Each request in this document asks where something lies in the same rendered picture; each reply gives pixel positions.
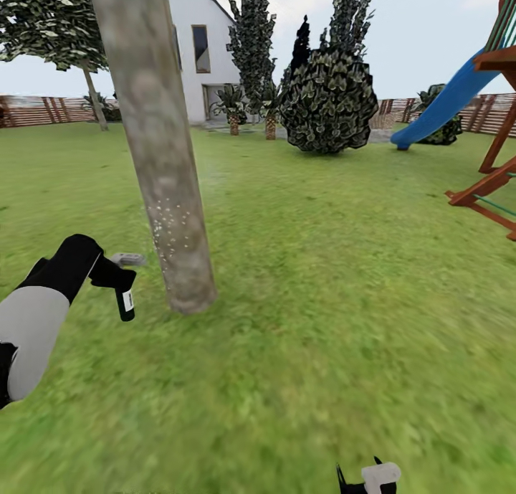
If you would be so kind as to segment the pesticide atomizer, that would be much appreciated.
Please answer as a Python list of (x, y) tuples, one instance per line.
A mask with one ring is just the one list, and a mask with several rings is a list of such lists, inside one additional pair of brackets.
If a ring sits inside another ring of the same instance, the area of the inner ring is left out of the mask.
[(115, 289), (118, 310), (120, 311), (121, 321), (129, 322), (135, 317), (133, 299), (130, 290), (122, 288)]

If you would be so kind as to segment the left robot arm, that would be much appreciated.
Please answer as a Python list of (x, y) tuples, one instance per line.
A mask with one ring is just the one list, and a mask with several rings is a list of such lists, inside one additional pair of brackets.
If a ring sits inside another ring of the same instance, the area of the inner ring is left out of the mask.
[(63, 320), (88, 277), (91, 285), (130, 290), (141, 254), (117, 252), (110, 260), (93, 240), (65, 238), (57, 254), (39, 258), (24, 282), (0, 303), (0, 408), (25, 399), (47, 367)]

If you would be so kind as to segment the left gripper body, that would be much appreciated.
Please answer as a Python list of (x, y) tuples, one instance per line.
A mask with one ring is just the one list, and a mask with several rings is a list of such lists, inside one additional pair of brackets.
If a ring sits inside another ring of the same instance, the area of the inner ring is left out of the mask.
[(96, 280), (91, 279), (91, 285), (104, 288), (122, 288), (130, 290), (131, 285), (137, 275), (136, 271), (124, 270), (111, 262), (110, 271), (104, 277)]

